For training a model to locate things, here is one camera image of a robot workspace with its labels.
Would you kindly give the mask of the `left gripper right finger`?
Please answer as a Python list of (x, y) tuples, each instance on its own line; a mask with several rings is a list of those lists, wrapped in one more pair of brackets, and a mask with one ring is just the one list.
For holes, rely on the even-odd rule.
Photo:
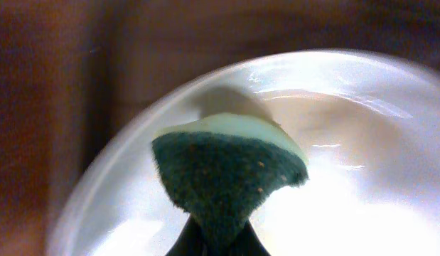
[(227, 256), (270, 256), (270, 253), (260, 242), (251, 223), (247, 221), (229, 246)]

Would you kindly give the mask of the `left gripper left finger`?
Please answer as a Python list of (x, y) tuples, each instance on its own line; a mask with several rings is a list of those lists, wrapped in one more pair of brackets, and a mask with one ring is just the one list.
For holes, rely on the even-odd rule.
[(200, 226), (190, 216), (166, 256), (203, 256), (205, 243)]

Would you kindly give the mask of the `green scrubbing sponge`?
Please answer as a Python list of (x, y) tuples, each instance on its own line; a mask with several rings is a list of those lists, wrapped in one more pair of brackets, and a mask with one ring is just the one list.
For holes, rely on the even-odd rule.
[(215, 114), (166, 127), (151, 148), (168, 197), (217, 250), (232, 244), (270, 194), (308, 181), (296, 142), (274, 123), (249, 115)]

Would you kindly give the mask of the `white plate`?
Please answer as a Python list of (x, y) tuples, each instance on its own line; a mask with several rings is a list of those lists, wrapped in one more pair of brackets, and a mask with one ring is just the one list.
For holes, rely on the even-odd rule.
[(440, 255), (440, 73), (317, 50), (208, 73), (109, 143), (49, 255)]

